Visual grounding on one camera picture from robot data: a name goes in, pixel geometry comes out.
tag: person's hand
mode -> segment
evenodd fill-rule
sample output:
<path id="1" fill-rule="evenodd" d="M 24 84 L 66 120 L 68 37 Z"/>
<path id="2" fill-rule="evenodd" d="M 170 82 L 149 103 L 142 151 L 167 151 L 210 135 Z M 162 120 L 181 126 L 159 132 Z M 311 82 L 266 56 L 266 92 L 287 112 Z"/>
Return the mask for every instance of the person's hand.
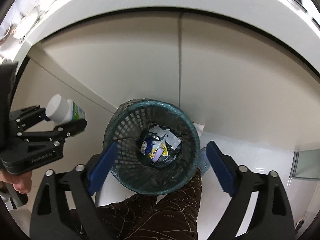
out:
<path id="1" fill-rule="evenodd" d="M 4 183 L 12 184 L 14 189 L 20 193 L 29 193 L 32 185 L 32 171 L 19 176 L 13 176 L 6 170 L 0 170 L 0 188 Z"/>

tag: white bottle cap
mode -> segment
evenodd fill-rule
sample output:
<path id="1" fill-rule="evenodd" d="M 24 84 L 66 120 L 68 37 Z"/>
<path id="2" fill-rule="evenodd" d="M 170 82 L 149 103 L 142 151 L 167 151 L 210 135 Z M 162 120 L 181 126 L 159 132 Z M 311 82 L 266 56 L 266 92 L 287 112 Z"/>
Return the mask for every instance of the white bottle cap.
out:
<path id="1" fill-rule="evenodd" d="M 45 115 L 55 123 L 60 123 L 68 114 L 68 110 L 68 101 L 60 94 L 56 94 L 50 99 L 47 107 L 45 108 Z"/>

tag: blue gripper pad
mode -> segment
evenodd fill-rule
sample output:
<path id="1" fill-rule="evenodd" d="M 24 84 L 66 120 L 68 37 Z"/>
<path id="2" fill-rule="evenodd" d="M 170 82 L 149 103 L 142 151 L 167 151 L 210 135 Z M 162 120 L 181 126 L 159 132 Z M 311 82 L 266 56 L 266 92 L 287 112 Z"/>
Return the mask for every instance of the blue gripper pad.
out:
<path id="1" fill-rule="evenodd" d="M 103 156 L 95 165 L 94 169 L 91 171 L 89 179 L 89 187 L 87 191 L 92 196 L 93 193 L 99 191 L 103 183 L 118 156 L 118 147 L 115 142 L 113 142 L 108 150 L 105 151 Z"/>
<path id="2" fill-rule="evenodd" d="M 220 151 L 218 146 L 215 144 L 214 141 L 211 141 L 207 144 L 206 148 L 207 158 L 213 168 L 214 173 L 216 174 L 222 190 L 224 192 L 229 193 L 232 197 L 237 192 L 234 182 L 235 177 L 232 172 L 229 170 L 226 163 L 223 161 L 223 153 Z"/>

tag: person's leg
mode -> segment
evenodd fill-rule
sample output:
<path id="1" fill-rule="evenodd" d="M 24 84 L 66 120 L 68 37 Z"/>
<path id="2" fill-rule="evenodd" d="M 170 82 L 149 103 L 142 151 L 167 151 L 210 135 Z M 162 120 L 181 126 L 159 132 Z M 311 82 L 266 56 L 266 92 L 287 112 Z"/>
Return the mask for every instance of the person's leg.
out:
<path id="1" fill-rule="evenodd" d="M 156 205 L 156 196 L 135 194 L 122 202 L 98 207 L 100 217 L 105 221 L 114 239 L 122 240 L 137 222 Z M 70 210 L 78 232 L 84 232 L 76 209 Z"/>
<path id="2" fill-rule="evenodd" d="M 201 199 L 201 171 L 184 187 L 168 194 L 133 227 L 125 240 L 198 239 L 196 219 Z"/>

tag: trash can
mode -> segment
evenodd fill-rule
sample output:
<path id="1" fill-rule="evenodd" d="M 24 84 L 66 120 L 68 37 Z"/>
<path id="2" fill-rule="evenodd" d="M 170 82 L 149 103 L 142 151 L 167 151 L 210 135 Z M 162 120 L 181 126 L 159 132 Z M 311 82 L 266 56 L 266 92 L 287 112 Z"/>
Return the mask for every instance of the trash can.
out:
<path id="1" fill-rule="evenodd" d="M 155 165 L 140 147 L 143 136 L 156 125 L 170 129 L 181 143 Z M 131 100 L 118 108 L 106 128 L 103 149 L 113 142 L 118 158 L 111 173 L 128 189 L 145 195 L 164 195 L 183 187 L 200 159 L 199 136 L 190 119 L 174 105 L 151 99 Z"/>

